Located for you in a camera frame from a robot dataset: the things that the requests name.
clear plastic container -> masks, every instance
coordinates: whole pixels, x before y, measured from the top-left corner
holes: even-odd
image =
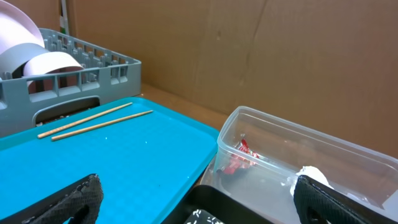
[[[260,158],[236,149],[242,138]],[[317,167],[336,191],[398,221],[395,158],[245,106],[227,119],[218,145],[211,185],[270,221],[300,223],[290,188],[303,166]],[[249,168],[227,175],[234,154]]]

candy wrapper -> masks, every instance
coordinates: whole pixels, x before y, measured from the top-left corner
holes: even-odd
[[[240,151],[249,154],[252,157],[255,158],[260,158],[259,155],[256,152],[253,152],[250,150],[248,143],[246,142],[245,139],[242,139],[237,146],[235,146],[236,149],[239,149]],[[256,165],[255,162],[250,161],[248,159],[245,159],[241,156],[238,156],[236,154],[231,155],[231,159],[229,160],[228,165],[224,168],[224,173],[225,174],[234,174],[237,169],[248,169],[251,166]]]

blue surface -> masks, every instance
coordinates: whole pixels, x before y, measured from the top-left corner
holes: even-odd
[[[37,135],[101,111],[131,106],[61,133],[134,113],[153,113],[52,142]],[[0,219],[88,174],[104,200],[97,223],[160,223],[217,150],[218,131],[142,98],[124,98],[0,139]]]

chopstick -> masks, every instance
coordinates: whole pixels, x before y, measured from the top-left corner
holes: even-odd
[[[78,124],[81,124],[81,123],[84,123],[84,122],[86,122],[86,121],[90,121],[90,120],[92,120],[92,119],[95,119],[95,118],[100,117],[100,116],[102,116],[102,115],[106,115],[106,114],[108,114],[108,113],[111,113],[111,112],[113,112],[113,111],[119,110],[119,109],[121,109],[121,108],[125,108],[125,107],[127,107],[127,106],[129,106],[129,105],[132,105],[132,103],[126,103],[126,104],[124,104],[124,105],[117,106],[117,107],[115,107],[115,108],[106,110],[106,111],[104,111],[104,112],[100,112],[100,113],[98,113],[98,114],[94,114],[94,115],[92,115],[92,116],[89,116],[89,117],[87,117],[87,118],[80,119],[80,120],[75,121],[75,122],[72,122],[72,123],[70,123],[70,124],[66,124],[66,125],[61,126],[61,127],[59,127],[59,128],[55,128],[55,129],[53,129],[53,130],[44,132],[44,133],[42,133],[42,134],[37,135],[37,138],[38,138],[38,139],[41,139],[41,138],[47,137],[47,136],[49,136],[49,135],[55,134],[55,133],[57,133],[57,132],[60,132],[60,131],[65,130],[65,129],[74,127],[74,126],[76,126],[76,125],[78,125]]]
[[[141,112],[141,113],[125,116],[123,118],[114,119],[112,121],[107,121],[105,123],[96,124],[96,125],[93,125],[93,126],[90,126],[90,127],[87,127],[87,128],[82,128],[82,129],[79,129],[79,130],[76,130],[76,131],[71,131],[69,133],[60,134],[58,136],[52,137],[51,140],[52,141],[60,140],[60,139],[67,138],[67,137],[70,137],[70,136],[74,136],[74,135],[77,135],[77,134],[85,133],[87,131],[91,131],[91,130],[94,130],[94,129],[97,129],[97,128],[102,128],[102,127],[105,127],[105,126],[108,126],[108,125],[111,125],[111,124],[115,124],[115,123],[118,123],[118,122],[121,122],[121,121],[125,121],[127,119],[136,118],[138,116],[149,114],[151,112],[153,112],[153,111],[152,110],[145,111],[145,112]]]

gray plastic dish rack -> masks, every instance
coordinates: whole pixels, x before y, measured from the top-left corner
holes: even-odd
[[[47,50],[66,52],[85,69],[22,78],[1,72],[0,138],[46,119],[141,92],[140,61],[53,30],[40,31]],[[65,80],[74,80],[74,85],[65,86]],[[31,81],[51,83],[52,89],[29,93]]]

